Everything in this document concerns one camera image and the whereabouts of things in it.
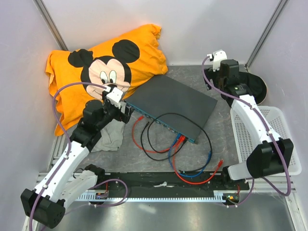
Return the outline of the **dark grey network switch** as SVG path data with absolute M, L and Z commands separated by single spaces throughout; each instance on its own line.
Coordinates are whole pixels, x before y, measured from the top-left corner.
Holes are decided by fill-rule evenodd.
M 125 99 L 126 103 L 148 118 L 195 143 L 217 100 L 166 75 L 152 77 Z

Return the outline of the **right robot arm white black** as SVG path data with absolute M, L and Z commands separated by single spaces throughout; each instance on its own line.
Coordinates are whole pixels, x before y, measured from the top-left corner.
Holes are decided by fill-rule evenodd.
M 227 167 L 220 177 L 221 186 L 232 189 L 238 180 L 265 178 L 285 173 L 290 182 L 288 167 L 293 153 L 293 142 L 279 135 L 258 108 L 267 96 L 267 86 L 262 78 L 239 70 L 234 59 L 216 61 L 212 56 L 212 67 L 203 70 L 208 89 L 215 89 L 236 112 L 252 139 L 253 151 L 246 161 Z

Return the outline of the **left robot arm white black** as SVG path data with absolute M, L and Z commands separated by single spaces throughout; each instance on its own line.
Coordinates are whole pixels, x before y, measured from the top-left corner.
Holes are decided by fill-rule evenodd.
M 47 176 L 32 190 L 25 189 L 21 201 L 29 217 L 29 230 L 33 221 L 55 228 L 70 205 L 86 190 L 101 189 L 105 185 L 104 170 L 91 165 L 79 177 L 69 181 L 80 162 L 88 156 L 101 138 L 101 130 L 113 120 L 128 123 L 133 112 L 126 105 L 122 111 L 119 103 L 109 100 L 92 100 L 86 103 L 80 119 L 58 162 Z

